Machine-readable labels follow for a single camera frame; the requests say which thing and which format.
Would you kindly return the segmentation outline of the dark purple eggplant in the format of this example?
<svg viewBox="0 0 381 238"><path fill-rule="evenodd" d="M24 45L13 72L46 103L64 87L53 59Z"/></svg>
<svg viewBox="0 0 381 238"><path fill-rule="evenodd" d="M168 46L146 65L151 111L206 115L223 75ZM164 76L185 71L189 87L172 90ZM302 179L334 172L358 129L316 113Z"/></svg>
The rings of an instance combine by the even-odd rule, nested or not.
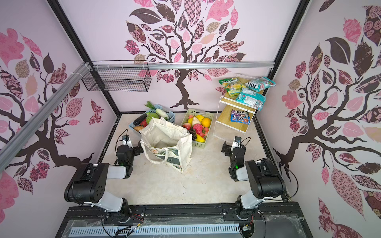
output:
<svg viewBox="0 0 381 238"><path fill-rule="evenodd" d="M140 115L137 119L134 120L133 125L134 126L140 125L146 119L147 116L148 116L147 113Z"/></svg>

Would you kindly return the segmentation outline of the cream canvas grocery bag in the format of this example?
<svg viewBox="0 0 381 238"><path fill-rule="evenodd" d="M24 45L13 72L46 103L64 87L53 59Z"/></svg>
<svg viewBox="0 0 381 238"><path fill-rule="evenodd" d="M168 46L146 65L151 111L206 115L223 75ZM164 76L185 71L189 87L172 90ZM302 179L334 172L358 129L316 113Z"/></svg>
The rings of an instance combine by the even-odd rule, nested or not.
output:
<svg viewBox="0 0 381 238"><path fill-rule="evenodd" d="M151 119L140 131L145 157L153 164L167 164L183 173L192 156L192 135L186 128L164 119Z"/></svg>

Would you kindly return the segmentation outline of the black grape bunch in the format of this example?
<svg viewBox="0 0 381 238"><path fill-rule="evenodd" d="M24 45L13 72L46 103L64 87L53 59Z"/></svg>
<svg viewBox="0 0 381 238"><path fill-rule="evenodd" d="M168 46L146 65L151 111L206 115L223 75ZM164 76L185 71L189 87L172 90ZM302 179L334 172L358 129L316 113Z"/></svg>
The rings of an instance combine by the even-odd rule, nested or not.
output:
<svg viewBox="0 0 381 238"><path fill-rule="evenodd" d="M192 135L192 140L195 141L197 139L196 131L194 129L190 129L189 132Z"/></svg>

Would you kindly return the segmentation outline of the yellow lemon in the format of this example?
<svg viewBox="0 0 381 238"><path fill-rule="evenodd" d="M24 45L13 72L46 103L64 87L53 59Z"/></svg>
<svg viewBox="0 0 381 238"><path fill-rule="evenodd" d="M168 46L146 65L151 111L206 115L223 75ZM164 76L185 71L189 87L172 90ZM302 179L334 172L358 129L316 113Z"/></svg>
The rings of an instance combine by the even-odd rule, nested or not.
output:
<svg viewBox="0 0 381 238"><path fill-rule="evenodd" d="M202 120L204 119L204 116L203 116L203 115L197 115L196 118L197 118L200 122L202 122Z"/></svg>

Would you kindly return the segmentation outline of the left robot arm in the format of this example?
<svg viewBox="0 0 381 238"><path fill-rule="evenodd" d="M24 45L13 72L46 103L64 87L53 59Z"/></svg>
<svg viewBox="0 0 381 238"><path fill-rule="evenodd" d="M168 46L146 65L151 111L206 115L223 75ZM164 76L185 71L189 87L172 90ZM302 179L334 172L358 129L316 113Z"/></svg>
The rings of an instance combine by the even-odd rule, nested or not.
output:
<svg viewBox="0 0 381 238"><path fill-rule="evenodd" d="M143 148L140 143L135 147L121 145L117 147L115 165L108 163L81 165L64 191L65 201L97 206L105 212L129 216L131 211L127 200L108 192L106 182L111 179L130 178L135 156L142 152Z"/></svg>

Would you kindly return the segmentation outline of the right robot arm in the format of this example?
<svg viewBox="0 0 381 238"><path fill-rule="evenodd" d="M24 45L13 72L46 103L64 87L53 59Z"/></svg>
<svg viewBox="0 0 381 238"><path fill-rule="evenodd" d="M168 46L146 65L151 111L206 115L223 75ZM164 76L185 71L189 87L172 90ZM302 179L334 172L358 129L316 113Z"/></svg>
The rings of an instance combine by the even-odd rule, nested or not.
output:
<svg viewBox="0 0 381 238"><path fill-rule="evenodd" d="M230 178L234 181L248 181L250 185L249 191L240 195L236 201L239 212L257 209L264 201L286 193L285 182L270 158L246 161L246 147L237 142L232 145L224 142L221 152L230 158Z"/></svg>

